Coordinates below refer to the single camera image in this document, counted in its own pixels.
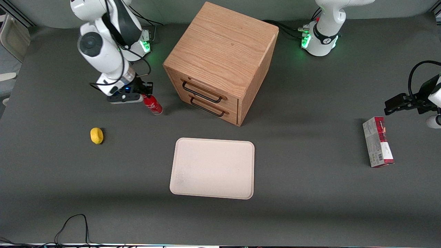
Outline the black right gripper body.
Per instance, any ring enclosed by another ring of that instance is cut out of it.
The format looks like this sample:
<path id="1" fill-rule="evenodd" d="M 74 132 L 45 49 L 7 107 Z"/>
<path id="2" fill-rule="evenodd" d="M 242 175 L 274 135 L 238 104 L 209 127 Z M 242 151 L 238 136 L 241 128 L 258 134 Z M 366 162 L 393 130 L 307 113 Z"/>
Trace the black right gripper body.
<path id="1" fill-rule="evenodd" d="M 140 94 L 142 95 L 142 91 L 136 91 L 135 90 L 135 79 L 127 84 L 126 86 L 123 86 L 120 90 L 117 91 L 117 96 L 122 96 L 123 94 Z"/>

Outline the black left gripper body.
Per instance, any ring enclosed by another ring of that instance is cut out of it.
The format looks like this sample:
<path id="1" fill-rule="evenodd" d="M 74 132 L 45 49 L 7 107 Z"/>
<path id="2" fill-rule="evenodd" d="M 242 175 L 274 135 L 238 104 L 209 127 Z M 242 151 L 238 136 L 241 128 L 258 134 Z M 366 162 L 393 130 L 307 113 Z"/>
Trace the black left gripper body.
<path id="1" fill-rule="evenodd" d="M 414 95 L 417 101 L 418 114 L 429 111 L 437 112 L 440 105 L 440 77 L 435 76 L 423 83 L 419 91 Z"/>

